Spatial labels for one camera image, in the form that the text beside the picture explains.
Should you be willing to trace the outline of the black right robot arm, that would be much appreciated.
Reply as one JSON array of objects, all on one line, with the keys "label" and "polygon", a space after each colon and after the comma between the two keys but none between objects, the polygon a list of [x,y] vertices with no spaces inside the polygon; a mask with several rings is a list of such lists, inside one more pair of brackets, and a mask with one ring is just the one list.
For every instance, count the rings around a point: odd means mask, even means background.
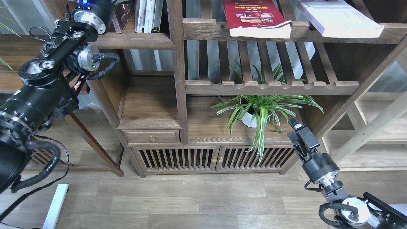
[{"label": "black right robot arm", "polygon": [[323,222],[339,229],[353,229],[364,225],[373,215],[378,219],[377,229],[405,229],[406,215],[365,192],[362,198],[350,196],[337,179],[340,169],[329,154],[319,153],[320,143],[308,127],[297,119],[289,119],[293,132],[288,134],[294,151],[302,162],[309,181],[304,185],[308,191],[320,192],[327,200],[318,214]]}]

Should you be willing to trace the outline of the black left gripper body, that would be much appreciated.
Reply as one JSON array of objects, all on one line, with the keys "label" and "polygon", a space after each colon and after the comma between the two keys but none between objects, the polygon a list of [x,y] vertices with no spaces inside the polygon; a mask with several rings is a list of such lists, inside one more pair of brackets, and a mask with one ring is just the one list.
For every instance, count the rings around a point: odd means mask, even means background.
[{"label": "black left gripper body", "polygon": [[114,10],[121,3],[127,0],[74,0],[75,9],[72,12],[72,19],[75,22],[82,22],[93,26],[99,35],[108,31],[111,24]]}]

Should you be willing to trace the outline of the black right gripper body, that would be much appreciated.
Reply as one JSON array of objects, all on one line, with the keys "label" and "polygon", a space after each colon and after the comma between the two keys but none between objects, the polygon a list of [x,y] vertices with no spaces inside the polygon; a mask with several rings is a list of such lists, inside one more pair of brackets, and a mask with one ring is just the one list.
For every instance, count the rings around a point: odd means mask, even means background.
[{"label": "black right gripper body", "polygon": [[340,169],[329,154],[319,153],[320,143],[308,127],[294,126],[288,134],[294,151],[303,163],[302,168],[314,184],[332,184],[337,181]]}]

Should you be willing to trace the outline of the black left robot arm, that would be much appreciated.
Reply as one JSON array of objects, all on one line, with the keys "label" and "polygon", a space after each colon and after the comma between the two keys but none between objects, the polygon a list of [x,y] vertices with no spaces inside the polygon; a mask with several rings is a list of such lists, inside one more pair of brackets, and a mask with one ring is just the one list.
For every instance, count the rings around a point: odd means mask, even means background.
[{"label": "black left robot arm", "polygon": [[[78,94],[86,80],[103,78],[120,61],[93,45],[106,34],[116,7],[122,0],[76,0],[65,19],[47,40],[41,54],[19,69],[23,87],[1,107],[1,192],[12,193],[37,184],[50,175],[60,160],[59,146],[32,137],[79,108]],[[32,159],[34,149],[52,152],[43,170],[27,180],[21,173]]]}]

